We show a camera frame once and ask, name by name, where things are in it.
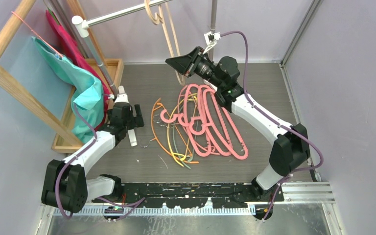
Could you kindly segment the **beige plastic hanger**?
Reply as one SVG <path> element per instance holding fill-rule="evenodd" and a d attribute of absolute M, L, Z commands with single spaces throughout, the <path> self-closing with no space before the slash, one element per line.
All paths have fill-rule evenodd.
<path fill-rule="evenodd" d="M 147 13 L 149 19 L 151 20 L 151 22 L 154 25 L 161 25 L 162 26 L 170 57 L 173 58 L 173 57 L 176 57 L 176 56 L 180 56 L 181 53 L 180 53 L 180 49 L 179 49 L 178 38 L 177 38 L 176 30 L 175 30 L 175 27 L 174 27 L 172 15 L 171 15 L 168 3 L 167 2 L 160 3 L 158 5 L 158 12 L 152 13 L 150 1 L 144 0 L 144 8 L 145 8 L 146 13 Z M 165 15 L 164 15 L 165 12 L 167 13 L 167 18 L 168 18 L 168 22 L 169 22 L 169 25 L 170 25 L 173 41 L 171 41 L 171 37 L 170 37 L 169 31 L 168 31 L 167 21 L 166 21 Z"/>

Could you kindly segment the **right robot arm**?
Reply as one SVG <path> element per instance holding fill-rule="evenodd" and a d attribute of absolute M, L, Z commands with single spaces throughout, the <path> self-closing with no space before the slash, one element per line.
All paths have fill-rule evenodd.
<path fill-rule="evenodd" d="M 224 56 L 213 62 L 205 50 L 196 47 L 189 54 L 167 58 L 165 63 L 179 75 L 196 74 L 211 85 L 217 103 L 225 111 L 244 119 L 272 145 L 268 166 L 252 180 L 252 194 L 258 201 L 271 195 L 271 189 L 299 170 L 310 157 L 307 129 L 300 123 L 292 125 L 259 105 L 239 85 L 237 60 Z"/>

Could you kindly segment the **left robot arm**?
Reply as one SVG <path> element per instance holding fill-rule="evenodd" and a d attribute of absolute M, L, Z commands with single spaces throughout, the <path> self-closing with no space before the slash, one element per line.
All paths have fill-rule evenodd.
<path fill-rule="evenodd" d="M 41 202 L 45 205 L 78 213 L 86 202 L 106 197 L 111 202 L 123 196 L 121 179 L 101 174 L 95 179 L 86 178 L 90 169 L 125 137 L 130 137 L 135 128 L 143 127 L 141 107 L 115 103 L 108 111 L 109 123 L 104 124 L 79 150 L 63 160 L 48 163 Z"/>

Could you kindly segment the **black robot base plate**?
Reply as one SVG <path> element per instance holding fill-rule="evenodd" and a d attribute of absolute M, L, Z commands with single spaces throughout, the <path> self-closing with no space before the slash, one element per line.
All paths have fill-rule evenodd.
<path fill-rule="evenodd" d="M 124 183 L 119 193 L 93 200 L 107 203 L 107 219 L 123 215 L 251 214 L 269 219 L 274 203 L 284 201 L 281 188 L 260 191 L 251 183 Z"/>

